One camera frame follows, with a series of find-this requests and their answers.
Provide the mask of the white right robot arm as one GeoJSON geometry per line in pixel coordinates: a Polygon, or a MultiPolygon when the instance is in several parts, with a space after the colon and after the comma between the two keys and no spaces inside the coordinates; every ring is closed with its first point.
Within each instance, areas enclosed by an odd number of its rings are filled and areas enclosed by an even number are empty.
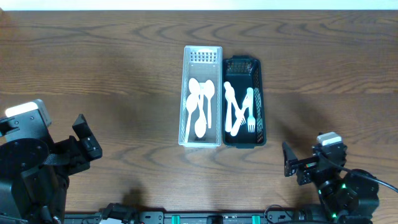
{"type": "Polygon", "coordinates": [[[371,223],[379,206],[379,184],[369,180],[372,175],[353,169],[344,177],[347,146],[341,142],[312,147],[313,156],[297,159],[292,148],[282,143],[284,175],[296,175],[299,185],[314,184],[320,205],[306,208],[303,219],[332,223],[371,223]]]}

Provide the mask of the white plastic spoon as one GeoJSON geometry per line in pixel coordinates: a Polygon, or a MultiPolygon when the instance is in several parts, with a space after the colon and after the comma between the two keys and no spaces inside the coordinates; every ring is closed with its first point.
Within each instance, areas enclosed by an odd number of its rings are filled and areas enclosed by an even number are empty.
{"type": "Polygon", "coordinates": [[[226,121],[225,121],[225,131],[227,133],[230,133],[232,130],[232,112],[231,112],[231,107],[232,107],[232,86],[230,82],[224,82],[224,88],[225,88],[225,99],[227,101],[227,108],[226,108],[226,121]]]}

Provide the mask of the pale green plastic fork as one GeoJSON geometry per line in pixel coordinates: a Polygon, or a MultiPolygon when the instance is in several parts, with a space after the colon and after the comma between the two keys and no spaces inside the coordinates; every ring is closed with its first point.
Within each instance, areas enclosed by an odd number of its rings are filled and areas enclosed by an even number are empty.
{"type": "Polygon", "coordinates": [[[249,98],[249,103],[248,103],[248,111],[249,111],[249,116],[248,116],[248,131],[250,133],[255,132],[255,127],[256,127],[256,119],[254,118],[253,115],[253,106],[254,106],[254,91],[251,87],[247,89],[247,94],[249,98]]]}

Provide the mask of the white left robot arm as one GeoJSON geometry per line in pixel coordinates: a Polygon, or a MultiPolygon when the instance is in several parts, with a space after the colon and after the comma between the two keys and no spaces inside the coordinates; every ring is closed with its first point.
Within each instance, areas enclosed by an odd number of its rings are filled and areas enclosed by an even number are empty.
{"type": "Polygon", "coordinates": [[[70,176],[88,170],[102,148],[83,114],[75,135],[54,142],[37,110],[1,118],[1,223],[63,223],[70,176]]]}

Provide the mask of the white plastic fork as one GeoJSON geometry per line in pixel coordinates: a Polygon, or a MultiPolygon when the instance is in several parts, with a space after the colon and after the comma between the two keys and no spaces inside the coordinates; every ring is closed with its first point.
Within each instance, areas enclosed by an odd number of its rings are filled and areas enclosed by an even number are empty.
{"type": "MultiPolygon", "coordinates": [[[[241,111],[243,112],[243,113],[245,113],[245,110],[246,109],[248,109],[248,103],[249,103],[249,98],[248,98],[248,94],[246,94],[246,96],[245,96],[245,98],[244,98],[244,100],[243,100],[243,108],[241,109],[241,111]]],[[[241,118],[242,118],[243,116],[242,115],[239,115],[237,118],[236,118],[236,122],[234,123],[234,125],[233,125],[233,127],[232,127],[232,130],[231,130],[231,132],[230,132],[230,134],[232,135],[232,136],[236,136],[237,134],[238,134],[238,132],[239,132],[239,129],[240,129],[240,123],[241,123],[241,118]]]]}
{"type": "Polygon", "coordinates": [[[231,87],[230,88],[230,98],[231,98],[231,102],[232,102],[232,105],[234,106],[234,110],[235,110],[235,115],[236,115],[236,117],[238,117],[239,115],[242,115],[243,117],[241,118],[241,123],[240,123],[240,125],[242,126],[242,125],[244,125],[245,124],[245,122],[246,122],[246,120],[245,120],[245,118],[244,118],[244,113],[241,111],[241,109],[239,108],[239,106],[238,106],[238,103],[237,103],[237,101],[236,101],[236,97],[235,97],[235,91],[234,91],[234,88],[233,87],[231,87]]]}

